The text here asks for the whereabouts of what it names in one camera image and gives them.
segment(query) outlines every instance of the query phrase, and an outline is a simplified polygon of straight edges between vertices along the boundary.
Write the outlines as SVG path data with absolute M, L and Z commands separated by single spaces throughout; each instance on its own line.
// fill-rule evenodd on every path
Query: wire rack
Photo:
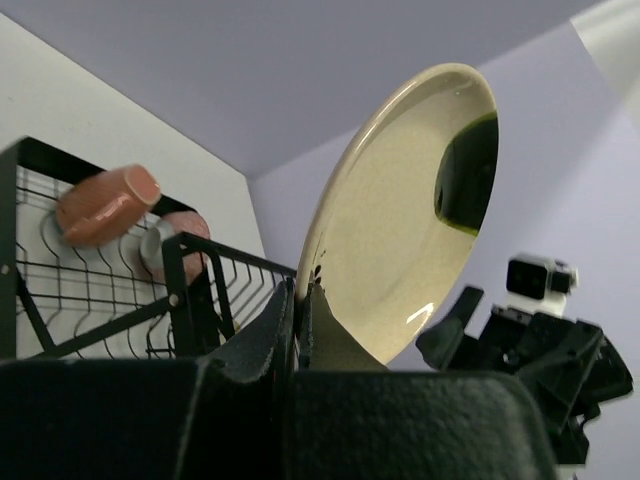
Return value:
M 3 358 L 204 354 L 251 322 L 277 284 L 295 276 L 294 270 L 259 257 L 189 238 L 178 246 L 184 250 L 187 240 L 196 242 L 190 251 L 205 250 L 201 258 L 207 268 L 185 290 L 184 301 L 171 305 L 167 285 L 154 281 L 145 269 L 138 245 L 159 215 L 189 207 L 163 197 L 152 213 L 117 241 L 99 249 L 71 248 L 61 241 L 55 222 L 57 199 L 73 183 L 100 169 L 33 139 L 22 140 L 0 157 L 0 168 L 5 170 L 0 174 L 11 175 L 5 167 L 13 157 L 16 164 L 15 259 L 0 266 L 3 275 L 15 270 L 9 275 L 15 277 L 13 328 L 10 318 L 0 320 L 1 333 L 14 334 L 15 342 L 2 340 Z M 76 172 L 75 178 L 65 178 L 69 171 Z M 178 255 L 181 265 L 183 254 Z M 179 338 L 182 347 L 176 345 Z

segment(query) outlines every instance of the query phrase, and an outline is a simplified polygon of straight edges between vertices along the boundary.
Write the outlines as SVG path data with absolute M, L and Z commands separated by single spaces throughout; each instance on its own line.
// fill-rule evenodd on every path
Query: beige plate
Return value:
M 360 129 L 325 187 L 296 300 L 321 282 L 335 317 L 381 363 L 429 321 L 469 256 L 475 236 L 436 217 L 435 181 L 456 134 L 495 110 L 472 67 L 430 68 Z

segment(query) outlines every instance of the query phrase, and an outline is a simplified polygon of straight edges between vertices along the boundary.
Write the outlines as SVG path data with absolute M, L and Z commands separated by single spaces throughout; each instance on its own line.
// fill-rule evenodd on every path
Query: black dish rack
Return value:
M 0 153 L 0 358 L 173 358 L 204 355 L 250 322 L 295 270 L 179 234 L 163 243 L 166 284 L 143 267 L 138 242 L 158 217 L 194 210 L 163 196 L 100 249 L 60 241 L 53 211 L 96 167 L 33 138 Z M 187 287 L 182 257 L 207 269 Z

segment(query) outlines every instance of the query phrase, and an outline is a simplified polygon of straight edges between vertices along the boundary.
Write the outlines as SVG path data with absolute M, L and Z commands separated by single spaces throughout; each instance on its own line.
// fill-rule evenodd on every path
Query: plate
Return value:
M 334 169 L 305 240 L 296 301 L 320 284 L 337 320 L 388 363 L 462 271 L 497 152 L 496 104 L 477 70 L 443 64 L 409 80 Z

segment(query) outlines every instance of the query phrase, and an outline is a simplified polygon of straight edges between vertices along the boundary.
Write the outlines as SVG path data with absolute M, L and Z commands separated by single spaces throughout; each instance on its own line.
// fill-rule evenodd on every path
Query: lavender wall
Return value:
M 640 370 L 640 137 L 631 120 L 571 24 L 481 71 L 498 102 L 501 150 L 486 223 L 453 290 L 472 283 L 486 291 L 471 333 L 482 329 L 490 303 L 502 300 L 509 256 L 522 250 L 553 255 L 581 270 L 582 285 L 567 314 L 602 324 L 629 366 Z M 269 257 L 296 265 L 315 204 L 352 134 L 250 183 Z M 410 346 L 391 367 L 424 365 Z M 589 428 L 592 453 L 581 479 L 635 476 L 640 429 L 628 418 L 639 398 L 605 408 L 603 420 Z

